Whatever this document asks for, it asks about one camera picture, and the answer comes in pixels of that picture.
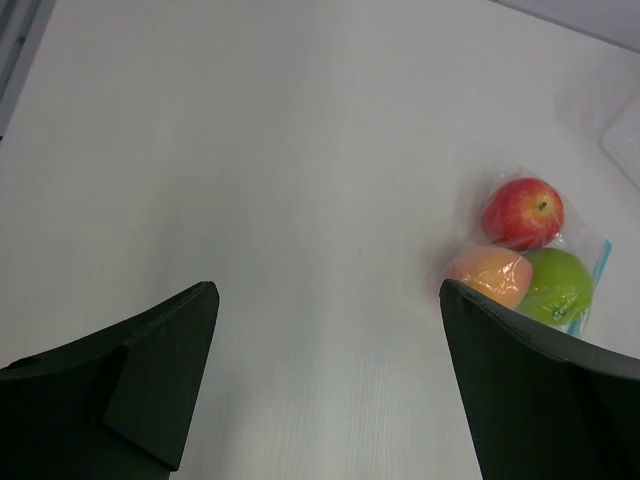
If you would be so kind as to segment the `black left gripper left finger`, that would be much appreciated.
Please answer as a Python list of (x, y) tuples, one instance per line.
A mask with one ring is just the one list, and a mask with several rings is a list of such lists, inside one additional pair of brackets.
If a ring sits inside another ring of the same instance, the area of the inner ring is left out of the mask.
[(167, 479), (183, 457), (219, 293), (153, 308), (1, 370), (4, 479)]

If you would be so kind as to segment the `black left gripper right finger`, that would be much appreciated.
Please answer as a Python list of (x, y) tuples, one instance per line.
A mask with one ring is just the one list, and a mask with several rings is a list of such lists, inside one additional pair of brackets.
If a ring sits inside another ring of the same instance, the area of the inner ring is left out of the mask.
[(439, 292), (485, 479), (636, 479), (639, 361), (531, 320), (460, 281)]

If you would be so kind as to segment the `green fake apple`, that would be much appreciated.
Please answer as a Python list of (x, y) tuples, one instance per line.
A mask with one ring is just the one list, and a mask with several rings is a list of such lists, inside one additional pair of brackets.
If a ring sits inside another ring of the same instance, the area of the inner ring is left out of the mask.
[(517, 311), (540, 323), (560, 327), (583, 319), (590, 310), (594, 281), (575, 255), (555, 248), (527, 252), (532, 278)]

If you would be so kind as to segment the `orange fake peach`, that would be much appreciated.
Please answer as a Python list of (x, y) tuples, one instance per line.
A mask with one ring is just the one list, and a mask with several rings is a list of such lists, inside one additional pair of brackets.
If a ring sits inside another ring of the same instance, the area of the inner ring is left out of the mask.
[(455, 258), (446, 277), (515, 310), (528, 291), (532, 275), (530, 262), (519, 253), (503, 247), (476, 245)]

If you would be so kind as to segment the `clear zip top bag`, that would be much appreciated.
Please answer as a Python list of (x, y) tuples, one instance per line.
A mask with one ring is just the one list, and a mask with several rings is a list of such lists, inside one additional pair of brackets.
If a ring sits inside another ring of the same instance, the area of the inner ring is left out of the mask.
[[(541, 179), (548, 184), (548, 181), (544, 180), (542, 177), (533, 174), (532, 172), (525, 170), (523, 168), (515, 168), (506, 173), (498, 175), (496, 178), (490, 180), (488, 185), (486, 185), (484, 191), (482, 191), (480, 197), (476, 201), (476, 204), (472, 207), (471, 213), (471, 225), (470, 231), (466, 235), (463, 241), (459, 242), (455, 248), (453, 255), (450, 257), (450, 260), (447, 266), (444, 269), (443, 276), (447, 278), (447, 271), (451, 266), (452, 262), (455, 258), (465, 249), (481, 245), (481, 246), (496, 246), (503, 247), (501, 245), (497, 245), (492, 243), (487, 236), (485, 235), (481, 224), (480, 217), (481, 214), (486, 207), (489, 199), (495, 193), (495, 191), (504, 183), (515, 180), (517, 178), (525, 178), (525, 177), (533, 177)], [(589, 315), (592, 310), (593, 300), (595, 297), (596, 289), (599, 285), (601, 276), (604, 272), (604, 269), (609, 260), (609, 256), (612, 251), (612, 245), (608, 239), (605, 237), (595, 233), (591, 230), (591, 228), (587, 225), (587, 223), (579, 216), (576, 210), (573, 208), (568, 199), (560, 192), (560, 190), (550, 184), (553, 188), (557, 190), (560, 194), (565, 208), (565, 217), (564, 217), (564, 226), (560, 232), (560, 234), (552, 240), (549, 244), (542, 248), (555, 248), (559, 250), (564, 250), (569, 252), (576, 257), (578, 257), (581, 262), (585, 265), (585, 267), (589, 270), (593, 281), (594, 281), (594, 294), (592, 298), (591, 307), (589, 313), (581, 320), (576, 320), (569, 325), (564, 325), (560, 327), (552, 327), (556, 330), (559, 330), (565, 334), (568, 334), (572, 337), (580, 338), (584, 334), (584, 330), (587, 326)], [(527, 252), (538, 250), (542, 248), (530, 249), (525, 251), (513, 250), (520, 255), (524, 256)]]

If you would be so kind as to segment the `red fake apple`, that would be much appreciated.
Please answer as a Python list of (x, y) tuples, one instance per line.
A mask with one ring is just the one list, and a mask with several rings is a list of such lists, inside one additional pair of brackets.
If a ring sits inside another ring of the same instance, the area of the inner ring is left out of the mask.
[(480, 224), (494, 244), (518, 251), (542, 248), (564, 226), (560, 194), (547, 182), (517, 178), (501, 185), (484, 208)]

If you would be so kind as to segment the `white plastic basket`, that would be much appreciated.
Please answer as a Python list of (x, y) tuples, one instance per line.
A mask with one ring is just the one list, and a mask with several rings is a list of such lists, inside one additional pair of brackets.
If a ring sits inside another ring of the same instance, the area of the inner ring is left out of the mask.
[(640, 105), (639, 98), (611, 123), (601, 137), (601, 145), (626, 177), (640, 186)]

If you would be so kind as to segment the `left aluminium frame post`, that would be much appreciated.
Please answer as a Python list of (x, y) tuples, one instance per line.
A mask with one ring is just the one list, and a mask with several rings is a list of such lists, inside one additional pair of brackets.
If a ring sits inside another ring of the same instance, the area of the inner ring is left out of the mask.
[(1, 139), (6, 136), (55, 4), (55, 0), (1, 0)]

